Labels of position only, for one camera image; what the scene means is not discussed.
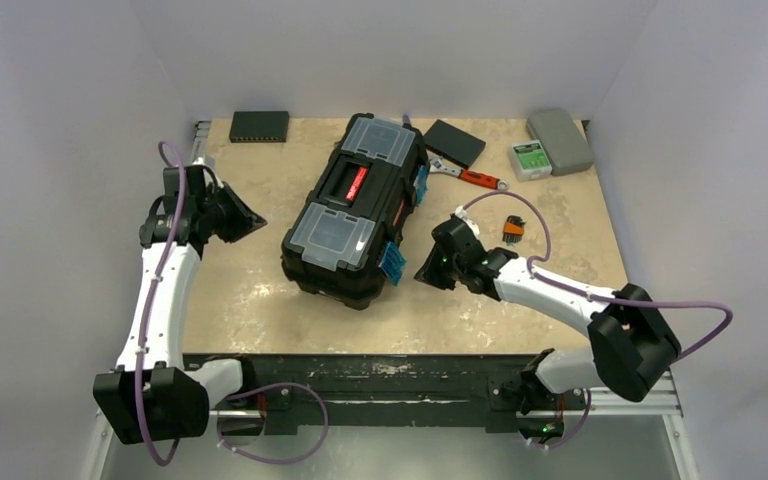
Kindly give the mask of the black plastic toolbox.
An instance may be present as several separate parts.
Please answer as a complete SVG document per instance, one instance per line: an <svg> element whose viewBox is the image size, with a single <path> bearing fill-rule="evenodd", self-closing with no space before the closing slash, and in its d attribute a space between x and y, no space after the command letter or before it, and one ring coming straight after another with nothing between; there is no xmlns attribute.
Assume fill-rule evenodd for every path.
<svg viewBox="0 0 768 480"><path fill-rule="evenodd" d="M403 229L424 198L429 170L414 126L353 115L282 241L285 276L304 292L367 308L402 278Z"/></svg>

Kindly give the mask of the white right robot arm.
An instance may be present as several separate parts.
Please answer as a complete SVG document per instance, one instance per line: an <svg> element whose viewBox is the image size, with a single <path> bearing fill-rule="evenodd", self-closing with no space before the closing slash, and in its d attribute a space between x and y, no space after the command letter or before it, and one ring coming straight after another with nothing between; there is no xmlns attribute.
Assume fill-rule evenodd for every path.
<svg viewBox="0 0 768 480"><path fill-rule="evenodd" d="M457 217L435 227L432 238L418 281L440 290L462 284L474 294L537 311L587 340L578 349L547 349L527 364L519 387L525 410L544 407L576 388L604 387L639 403L682 354L676 335L641 287L594 287L533 266L510 250L487 250Z"/></svg>

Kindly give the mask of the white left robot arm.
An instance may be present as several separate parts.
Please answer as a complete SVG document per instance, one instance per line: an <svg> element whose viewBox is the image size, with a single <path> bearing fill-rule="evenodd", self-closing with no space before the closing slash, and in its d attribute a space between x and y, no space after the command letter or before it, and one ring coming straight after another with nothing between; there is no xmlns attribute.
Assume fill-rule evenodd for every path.
<svg viewBox="0 0 768 480"><path fill-rule="evenodd" d="M139 229L142 279L126 343L113 369L93 382L97 406L125 445L199 437L221 401L244 409L258 395L240 354L188 366L183 333L206 244L237 242L266 221L208 166L167 167L163 184Z"/></svg>

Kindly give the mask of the black orange hex key holder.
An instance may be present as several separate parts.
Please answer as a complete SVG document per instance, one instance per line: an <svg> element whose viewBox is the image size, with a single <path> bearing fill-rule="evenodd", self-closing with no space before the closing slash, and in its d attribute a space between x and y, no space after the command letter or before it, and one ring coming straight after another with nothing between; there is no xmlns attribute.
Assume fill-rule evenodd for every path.
<svg viewBox="0 0 768 480"><path fill-rule="evenodd" d="M525 233L526 221L517 215L509 215L502 228L502 240L506 245L519 243Z"/></svg>

